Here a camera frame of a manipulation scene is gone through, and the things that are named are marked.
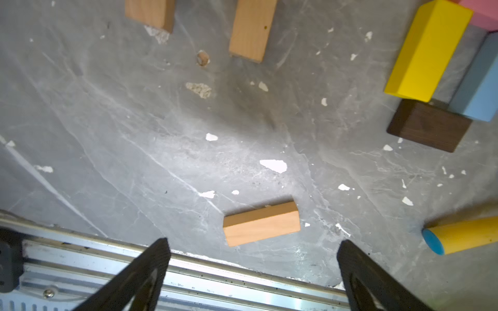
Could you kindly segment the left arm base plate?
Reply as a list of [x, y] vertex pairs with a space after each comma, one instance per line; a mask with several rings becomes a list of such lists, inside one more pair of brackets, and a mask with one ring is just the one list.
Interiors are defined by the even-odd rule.
[[12, 292], [19, 286], [23, 274], [22, 236], [1, 228], [1, 293]]

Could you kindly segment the yellow block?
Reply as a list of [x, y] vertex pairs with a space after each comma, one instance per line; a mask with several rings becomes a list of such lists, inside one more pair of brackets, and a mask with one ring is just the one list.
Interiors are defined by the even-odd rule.
[[451, 1], [422, 5], [412, 22], [385, 93], [429, 102], [460, 42], [473, 11]]

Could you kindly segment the dark brown block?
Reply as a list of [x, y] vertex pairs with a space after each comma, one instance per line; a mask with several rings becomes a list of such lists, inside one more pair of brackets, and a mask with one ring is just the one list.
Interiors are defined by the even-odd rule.
[[449, 153], [459, 146], [472, 120], [437, 106], [403, 99], [386, 132]]

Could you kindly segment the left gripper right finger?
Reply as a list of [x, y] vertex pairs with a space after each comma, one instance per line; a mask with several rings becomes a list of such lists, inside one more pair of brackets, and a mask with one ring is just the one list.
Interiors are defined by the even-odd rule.
[[430, 310], [352, 241], [341, 242], [337, 261], [352, 310]]

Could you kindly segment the blue block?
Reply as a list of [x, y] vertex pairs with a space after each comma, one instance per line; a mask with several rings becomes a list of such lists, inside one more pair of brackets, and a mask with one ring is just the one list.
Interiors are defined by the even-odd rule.
[[497, 112], [497, 33], [486, 36], [459, 84], [448, 110], [490, 122]]

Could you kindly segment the wooden block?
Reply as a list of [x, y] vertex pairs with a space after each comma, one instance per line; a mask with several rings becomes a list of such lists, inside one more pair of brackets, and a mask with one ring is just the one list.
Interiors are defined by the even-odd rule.
[[229, 52], [256, 63], [263, 62], [277, 0], [239, 0]]
[[300, 215], [294, 202], [227, 216], [223, 222], [230, 247], [296, 233], [300, 229]]
[[175, 21], [175, 0], [126, 0], [125, 14], [136, 22], [172, 33]]

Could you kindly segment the pink block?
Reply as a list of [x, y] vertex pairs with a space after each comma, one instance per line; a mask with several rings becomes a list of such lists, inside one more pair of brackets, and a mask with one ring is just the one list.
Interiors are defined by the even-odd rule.
[[490, 32], [497, 31], [497, 0], [458, 0], [456, 3], [473, 11], [472, 25]]

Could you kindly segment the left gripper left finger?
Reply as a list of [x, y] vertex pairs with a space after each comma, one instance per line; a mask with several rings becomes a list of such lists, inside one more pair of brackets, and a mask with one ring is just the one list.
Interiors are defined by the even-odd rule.
[[155, 310], [171, 250], [159, 238], [76, 310]]

